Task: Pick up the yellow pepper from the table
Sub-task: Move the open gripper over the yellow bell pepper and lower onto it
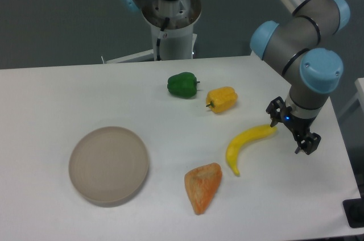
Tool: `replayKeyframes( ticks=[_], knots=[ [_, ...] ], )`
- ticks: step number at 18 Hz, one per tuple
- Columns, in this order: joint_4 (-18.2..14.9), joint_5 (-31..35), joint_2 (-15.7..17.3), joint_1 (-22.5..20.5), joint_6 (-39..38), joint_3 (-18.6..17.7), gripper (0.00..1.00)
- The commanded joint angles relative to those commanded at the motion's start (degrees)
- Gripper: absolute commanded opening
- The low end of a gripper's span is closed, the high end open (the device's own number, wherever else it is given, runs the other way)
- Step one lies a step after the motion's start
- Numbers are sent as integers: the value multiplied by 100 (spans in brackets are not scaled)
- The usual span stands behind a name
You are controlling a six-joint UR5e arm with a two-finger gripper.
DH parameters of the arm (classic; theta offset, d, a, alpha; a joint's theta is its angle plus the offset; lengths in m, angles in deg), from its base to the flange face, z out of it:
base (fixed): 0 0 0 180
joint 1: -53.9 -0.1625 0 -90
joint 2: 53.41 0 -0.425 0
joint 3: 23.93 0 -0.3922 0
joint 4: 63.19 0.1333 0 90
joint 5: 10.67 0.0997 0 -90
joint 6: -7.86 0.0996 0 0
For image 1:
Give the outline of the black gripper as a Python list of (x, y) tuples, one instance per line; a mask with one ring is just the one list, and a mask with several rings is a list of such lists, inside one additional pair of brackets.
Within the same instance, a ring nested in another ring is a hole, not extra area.
[(317, 133), (311, 133), (310, 127), (315, 117), (300, 118), (294, 116), (291, 107), (286, 107), (282, 97), (273, 99), (266, 108), (266, 113), (270, 116), (270, 126), (274, 127), (278, 123), (283, 123), (295, 136), (297, 148), (295, 154), (304, 152), (310, 155), (317, 150), (321, 136)]

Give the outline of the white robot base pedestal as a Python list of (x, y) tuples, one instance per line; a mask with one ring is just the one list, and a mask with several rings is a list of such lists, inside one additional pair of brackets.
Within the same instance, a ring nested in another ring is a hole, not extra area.
[(193, 28), (201, 10), (200, 0), (157, 0), (142, 8), (143, 17), (150, 26), (152, 49), (105, 63), (192, 59), (197, 38)]

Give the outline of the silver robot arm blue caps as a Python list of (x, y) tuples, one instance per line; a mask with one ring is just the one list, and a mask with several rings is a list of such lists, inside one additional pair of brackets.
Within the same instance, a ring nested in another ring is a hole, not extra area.
[[(200, 0), (123, 1), (130, 10), (140, 10), (150, 25), (156, 61), (192, 58)], [(283, 26), (264, 22), (253, 33), (250, 48), (291, 86), (286, 98), (277, 97), (267, 107), (272, 125), (283, 123), (293, 134), (297, 150), (310, 154), (321, 140), (310, 126), (344, 69), (341, 58), (319, 44), (347, 25), (350, 9), (345, 0), (281, 1), (292, 20)]]

